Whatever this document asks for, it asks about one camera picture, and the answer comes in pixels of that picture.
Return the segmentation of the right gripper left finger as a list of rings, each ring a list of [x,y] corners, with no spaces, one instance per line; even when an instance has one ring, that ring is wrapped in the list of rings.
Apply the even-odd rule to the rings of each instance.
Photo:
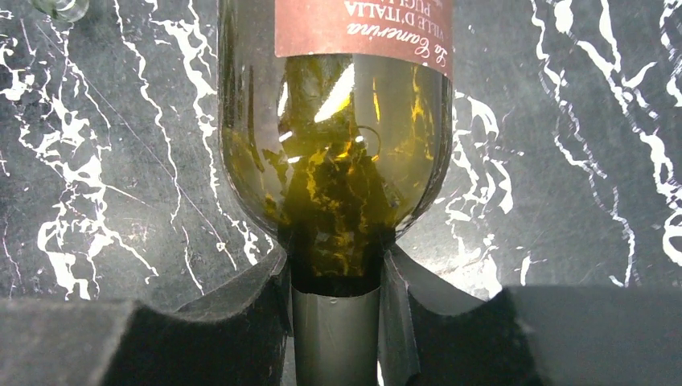
[[[175,312],[132,300],[1,302],[4,385],[277,385],[284,253]]]

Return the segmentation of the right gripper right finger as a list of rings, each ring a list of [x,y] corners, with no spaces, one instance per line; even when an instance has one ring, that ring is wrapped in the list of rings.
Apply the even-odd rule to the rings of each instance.
[[[384,259],[387,385],[678,385],[681,293],[535,285],[481,301],[398,247]]]

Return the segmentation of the olive wine bottle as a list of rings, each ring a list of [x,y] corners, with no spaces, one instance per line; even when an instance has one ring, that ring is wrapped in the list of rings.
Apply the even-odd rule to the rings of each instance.
[[[286,251],[300,385],[377,382],[384,254],[452,149],[450,1],[221,1],[229,181]]]

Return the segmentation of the clear short bottle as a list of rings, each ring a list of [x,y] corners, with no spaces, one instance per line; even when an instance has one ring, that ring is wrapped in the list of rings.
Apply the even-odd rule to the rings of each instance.
[[[90,5],[89,0],[30,0],[29,3],[50,18],[66,23],[81,20]]]

